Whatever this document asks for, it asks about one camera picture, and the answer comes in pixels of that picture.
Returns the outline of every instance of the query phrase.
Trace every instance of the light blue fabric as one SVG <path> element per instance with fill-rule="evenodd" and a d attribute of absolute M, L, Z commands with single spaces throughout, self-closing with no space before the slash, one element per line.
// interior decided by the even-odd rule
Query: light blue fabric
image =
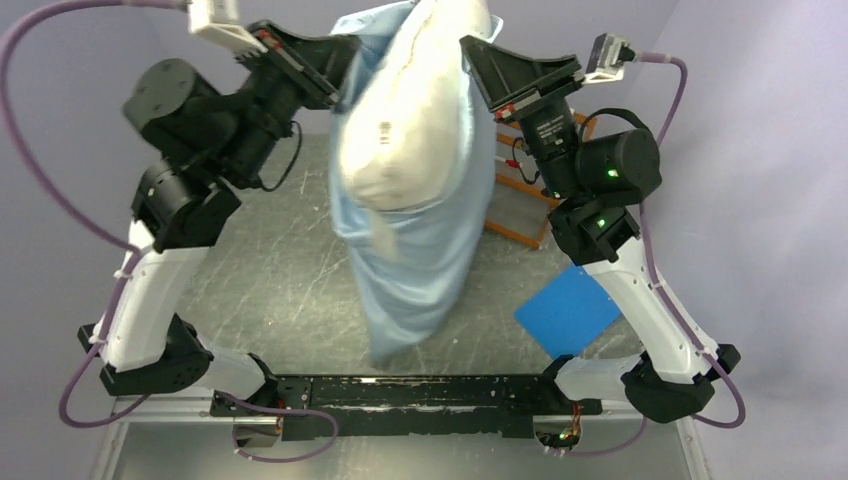
<path fill-rule="evenodd" d="M 373 362 L 432 335 L 456 302 L 477 242 L 495 177 L 495 123 L 469 74 L 463 75 L 462 163 L 443 198 L 410 211 L 381 212 L 395 233 L 398 260 L 382 258 L 371 242 L 368 212 L 345 192 L 337 157 L 347 112 L 377 70 L 413 2 L 399 2 L 338 20 L 332 34 L 355 34 L 363 46 L 342 88 L 330 129 L 330 213 L 335 233 L 350 250 L 362 307 L 368 319 Z M 492 16 L 491 40 L 503 25 Z"/>

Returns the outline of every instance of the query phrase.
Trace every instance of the blue mat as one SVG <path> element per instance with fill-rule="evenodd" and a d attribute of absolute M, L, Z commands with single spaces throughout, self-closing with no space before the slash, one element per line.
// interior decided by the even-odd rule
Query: blue mat
<path fill-rule="evenodd" d="M 582 352 L 621 314 L 582 267 L 568 267 L 515 311 L 515 318 L 551 358 Z"/>

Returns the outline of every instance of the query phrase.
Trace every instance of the wall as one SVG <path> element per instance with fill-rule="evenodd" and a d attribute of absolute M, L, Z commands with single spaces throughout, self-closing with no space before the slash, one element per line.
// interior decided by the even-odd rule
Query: wall
<path fill-rule="evenodd" d="M 838 0 L 681 2 L 656 46 L 690 67 L 649 201 L 658 262 L 743 356 L 747 423 L 701 428 L 718 479 L 848 473 L 845 18 Z M 629 106 L 658 128 L 676 78 L 646 67 Z M 709 413 L 732 418 L 720 397 Z"/>
<path fill-rule="evenodd" d="M 251 0 L 241 2 L 240 8 L 244 23 L 269 18 L 292 32 L 321 36 L 332 29 L 340 16 L 386 3 L 391 0 Z M 532 2 L 533 8 L 512 0 L 489 0 L 488 3 L 492 14 L 504 19 L 498 45 L 537 58 L 576 53 L 585 64 L 593 40 L 604 32 L 623 35 L 635 45 L 653 45 L 677 0 L 544 0 Z M 190 61 L 222 92 L 237 88 L 244 80 L 244 69 L 236 65 L 226 51 L 189 36 L 184 21 L 167 12 L 147 13 L 171 55 Z M 569 100 L 580 111 L 619 106 L 637 72 L 638 67 L 633 68 L 623 82 L 596 85 L 575 93 Z M 308 133 L 326 133 L 329 127 L 326 112 L 301 111 L 297 119 Z"/>
<path fill-rule="evenodd" d="M 0 28 L 47 3 L 3 1 Z M 126 229 L 137 179 L 155 158 L 121 117 L 121 103 L 164 57 L 147 17 L 111 8 L 38 27 L 12 65 L 14 107 L 35 154 L 77 205 L 115 233 Z M 121 252 L 50 203 L 5 133 L 0 160 L 0 472 L 9 480 L 88 478 L 103 430 L 64 426 L 57 404 L 83 358 L 76 329 L 102 313 Z M 81 419 L 107 415 L 112 403 L 90 373 L 72 405 Z"/>

